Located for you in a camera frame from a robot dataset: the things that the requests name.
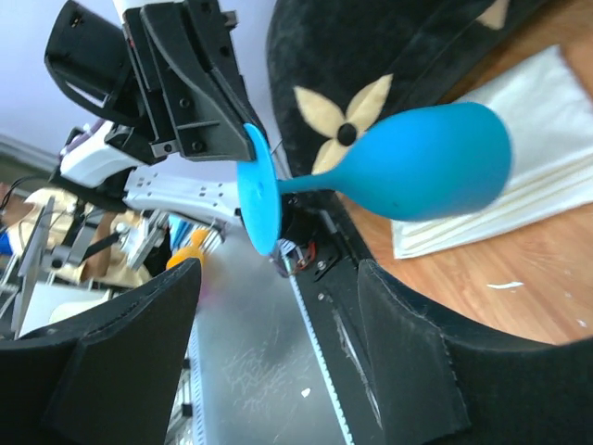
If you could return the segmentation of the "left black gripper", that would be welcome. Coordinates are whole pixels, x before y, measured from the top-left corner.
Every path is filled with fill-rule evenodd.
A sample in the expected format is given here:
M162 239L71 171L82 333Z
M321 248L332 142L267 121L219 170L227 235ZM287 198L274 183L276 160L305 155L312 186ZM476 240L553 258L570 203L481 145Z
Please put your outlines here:
M246 123L260 125L233 49L234 11L216 1L123 1L120 21L141 97L147 163L255 158Z

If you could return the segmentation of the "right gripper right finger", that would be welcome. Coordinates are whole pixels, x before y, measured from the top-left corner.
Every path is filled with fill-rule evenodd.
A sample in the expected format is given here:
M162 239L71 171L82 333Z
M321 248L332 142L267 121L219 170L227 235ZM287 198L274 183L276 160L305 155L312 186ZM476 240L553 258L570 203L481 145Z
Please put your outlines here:
M588 444L592 342L471 320L360 263L360 312L389 444Z

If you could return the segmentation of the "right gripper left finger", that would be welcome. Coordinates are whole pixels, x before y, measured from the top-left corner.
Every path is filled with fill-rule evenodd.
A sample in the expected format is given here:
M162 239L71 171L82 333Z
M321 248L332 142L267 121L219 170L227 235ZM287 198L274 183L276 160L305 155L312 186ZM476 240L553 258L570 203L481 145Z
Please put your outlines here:
M2 443L164 443L200 286L200 262L186 260L2 341Z

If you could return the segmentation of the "blue wine glass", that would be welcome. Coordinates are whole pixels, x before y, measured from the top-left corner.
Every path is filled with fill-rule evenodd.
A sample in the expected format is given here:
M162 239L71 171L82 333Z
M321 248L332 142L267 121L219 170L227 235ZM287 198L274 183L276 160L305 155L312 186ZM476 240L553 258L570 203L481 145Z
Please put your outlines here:
M283 194L333 190L390 220L424 222L476 213L511 176L511 136L490 108L461 102L407 110L381 120L338 164L321 174L278 179L261 130L237 164L240 210L252 246L272 253L281 237Z

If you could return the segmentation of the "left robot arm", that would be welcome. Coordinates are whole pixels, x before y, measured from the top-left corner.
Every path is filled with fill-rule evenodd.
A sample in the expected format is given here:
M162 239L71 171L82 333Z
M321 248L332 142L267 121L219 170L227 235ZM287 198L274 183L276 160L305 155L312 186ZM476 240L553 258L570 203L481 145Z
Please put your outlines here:
M62 93L108 124L106 142L152 165L170 153L237 164L240 215L257 219L256 158L267 143L215 1L127 6L115 25L68 1L44 63Z

